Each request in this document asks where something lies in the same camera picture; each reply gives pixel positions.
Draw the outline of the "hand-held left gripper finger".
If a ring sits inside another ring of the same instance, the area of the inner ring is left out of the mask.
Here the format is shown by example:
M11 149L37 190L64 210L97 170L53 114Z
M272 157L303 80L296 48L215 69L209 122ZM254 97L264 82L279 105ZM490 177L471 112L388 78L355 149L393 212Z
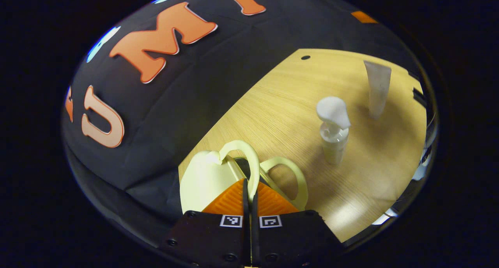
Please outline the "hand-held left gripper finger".
M260 268L324 268L344 245L314 210L299 211L259 183L253 201L252 262Z
M244 267L250 260L247 184L241 179L226 190L236 211L186 211L164 238L162 252L187 268Z

